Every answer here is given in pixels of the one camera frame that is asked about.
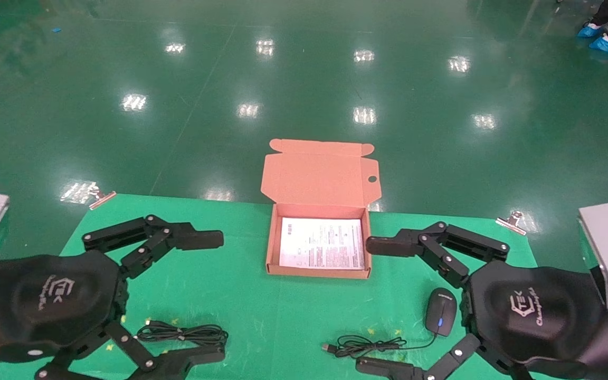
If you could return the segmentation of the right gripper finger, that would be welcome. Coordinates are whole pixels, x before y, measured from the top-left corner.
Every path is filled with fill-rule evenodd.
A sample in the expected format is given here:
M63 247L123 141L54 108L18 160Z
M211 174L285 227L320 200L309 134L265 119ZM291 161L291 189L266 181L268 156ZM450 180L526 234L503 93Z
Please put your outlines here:
M356 360L356 369L360 373L388 379L447 379L474 353L480 352L480 356L485 357L500 372L513 379L521 379L521 354L519 351L511 352L516 348L521 349L520 332L487 335L469 332L429 369L365 357Z
M468 281L470 270L451 251L488 263L505 262L510 250L507 243L445 222L436 222L422 230L401 229L395 236L370 236L365 248L372 255L382 257L419 257L457 289Z

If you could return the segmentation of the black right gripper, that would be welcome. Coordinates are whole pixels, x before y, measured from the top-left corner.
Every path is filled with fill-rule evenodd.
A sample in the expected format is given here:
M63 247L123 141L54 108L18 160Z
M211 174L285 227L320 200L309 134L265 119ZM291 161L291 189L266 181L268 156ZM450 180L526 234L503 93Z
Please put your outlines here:
M495 261L462 289L462 324L481 343L477 354L500 373L583 378L582 356L606 308L588 274Z

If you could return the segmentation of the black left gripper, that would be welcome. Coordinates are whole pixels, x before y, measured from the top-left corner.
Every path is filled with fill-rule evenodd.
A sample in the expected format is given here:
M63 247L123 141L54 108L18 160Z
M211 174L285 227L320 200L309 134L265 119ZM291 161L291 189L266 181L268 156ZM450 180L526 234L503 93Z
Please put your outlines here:
M192 330L196 348L153 356L120 322L135 279L171 250L209 250L224 245L220 230L155 215L89 232L87 252L0 260L0 363L52 357L36 379L92 379L70 371L74 361L112 340L133 363L130 379L185 379L193 366L224 360L226 332L217 325ZM104 253L132 244L120 267Z

